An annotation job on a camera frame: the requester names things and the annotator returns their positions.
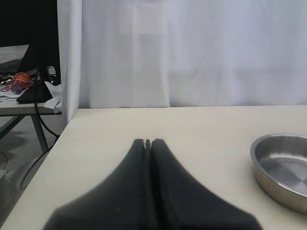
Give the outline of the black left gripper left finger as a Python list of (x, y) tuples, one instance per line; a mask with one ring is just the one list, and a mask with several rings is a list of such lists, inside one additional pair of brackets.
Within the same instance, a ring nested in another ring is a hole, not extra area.
[(134, 140), (125, 158), (102, 183), (57, 208), (44, 229), (152, 230), (149, 148), (149, 140)]

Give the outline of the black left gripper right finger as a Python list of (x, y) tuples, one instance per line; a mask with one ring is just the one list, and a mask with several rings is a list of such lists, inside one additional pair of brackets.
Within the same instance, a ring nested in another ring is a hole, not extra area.
[(151, 145), (150, 176), (160, 230), (260, 230), (257, 219), (198, 182), (166, 142)]

